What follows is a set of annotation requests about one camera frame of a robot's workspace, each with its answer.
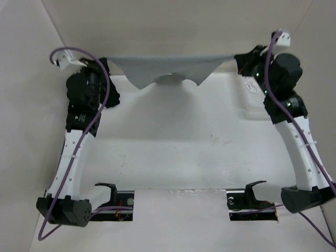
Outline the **white plastic basket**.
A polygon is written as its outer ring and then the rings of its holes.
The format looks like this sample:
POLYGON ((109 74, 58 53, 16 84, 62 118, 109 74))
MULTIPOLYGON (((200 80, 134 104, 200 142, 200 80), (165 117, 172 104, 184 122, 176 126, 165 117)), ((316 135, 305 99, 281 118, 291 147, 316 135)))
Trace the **white plastic basket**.
POLYGON ((243 83, 244 78, 253 77, 243 77, 238 76, 240 91, 243 99, 244 108, 246 110, 246 117, 251 120, 263 120, 269 121, 270 117, 264 107, 265 94, 261 90, 260 93, 251 93, 243 83))

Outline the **crumpled white tank top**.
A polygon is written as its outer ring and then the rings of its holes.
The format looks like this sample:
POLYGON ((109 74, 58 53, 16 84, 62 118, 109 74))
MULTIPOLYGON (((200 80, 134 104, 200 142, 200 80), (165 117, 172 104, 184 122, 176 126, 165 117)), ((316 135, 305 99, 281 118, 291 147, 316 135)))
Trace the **crumpled white tank top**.
POLYGON ((253 78, 244 78, 243 83, 251 93, 260 93, 261 88, 253 78))

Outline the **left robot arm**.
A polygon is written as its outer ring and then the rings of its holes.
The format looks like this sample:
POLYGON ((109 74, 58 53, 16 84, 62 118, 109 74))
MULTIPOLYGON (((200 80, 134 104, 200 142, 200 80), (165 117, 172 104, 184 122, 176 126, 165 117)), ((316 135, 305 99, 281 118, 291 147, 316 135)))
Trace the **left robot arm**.
POLYGON ((113 209, 118 196, 113 184, 97 183, 84 194, 80 192, 83 168, 90 147, 96 138, 101 115, 100 108, 120 104, 120 94, 110 79, 106 58, 98 61, 81 58, 80 70, 66 81, 69 100, 66 134, 58 169, 52 185, 36 208, 54 225, 85 227, 92 213, 104 206, 113 209))

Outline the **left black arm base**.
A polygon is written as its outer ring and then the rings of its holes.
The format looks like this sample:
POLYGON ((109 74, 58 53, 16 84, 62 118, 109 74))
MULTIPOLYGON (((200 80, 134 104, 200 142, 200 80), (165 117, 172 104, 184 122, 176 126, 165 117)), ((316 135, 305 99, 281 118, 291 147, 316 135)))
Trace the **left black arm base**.
POLYGON ((108 188, 109 200, 93 212, 91 222, 131 222, 133 221, 135 191, 119 191, 115 184, 96 183, 95 187, 108 188))

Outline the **grey tank top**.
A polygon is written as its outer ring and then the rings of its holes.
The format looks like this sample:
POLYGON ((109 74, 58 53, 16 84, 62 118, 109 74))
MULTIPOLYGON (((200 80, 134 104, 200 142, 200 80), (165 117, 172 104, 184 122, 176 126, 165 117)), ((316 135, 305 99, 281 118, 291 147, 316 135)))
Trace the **grey tank top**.
POLYGON ((166 75, 181 81, 190 80, 199 86, 222 63, 234 60, 234 56, 109 56, 107 60, 141 90, 166 75))

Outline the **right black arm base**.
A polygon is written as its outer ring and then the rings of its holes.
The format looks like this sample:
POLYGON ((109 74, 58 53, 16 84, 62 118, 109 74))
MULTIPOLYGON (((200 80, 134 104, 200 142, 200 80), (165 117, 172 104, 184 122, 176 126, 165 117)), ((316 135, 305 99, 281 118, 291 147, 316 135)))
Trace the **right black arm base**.
POLYGON ((256 199, 253 187, 266 183, 256 181, 247 184, 244 188, 226 190, 227 207, 230 221, 278 221, 275 203, 256 199))

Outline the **folded black tank top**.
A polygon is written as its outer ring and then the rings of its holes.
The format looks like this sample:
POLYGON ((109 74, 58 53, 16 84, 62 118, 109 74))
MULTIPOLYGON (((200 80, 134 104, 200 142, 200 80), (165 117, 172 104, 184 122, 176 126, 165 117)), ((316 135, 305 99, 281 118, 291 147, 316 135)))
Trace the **folded black tank top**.
POLYGON ((111 78, 109 78, 109 86, 110 86, 109 96, 105 105, 107 109, 113 108, 120 104, 120 94, 117 92, 117 89, 114 83, 112 82, 111 78))

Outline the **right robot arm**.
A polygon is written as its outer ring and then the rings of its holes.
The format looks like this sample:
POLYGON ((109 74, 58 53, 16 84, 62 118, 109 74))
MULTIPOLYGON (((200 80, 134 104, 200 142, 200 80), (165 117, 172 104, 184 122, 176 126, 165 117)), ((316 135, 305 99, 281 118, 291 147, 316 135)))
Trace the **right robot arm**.
POLYGON ((291 213, 320 206, 335 198, 335 183, 319 157, 309 127, 308 111, 294 88, 302 76, 299 59, 288 53, 271 55, 258 45, 246 54, 236 54, 238 74, 252 77, 265 94, 266 112, 288 151, 296 184, 281 189, 281 200, 291 213))

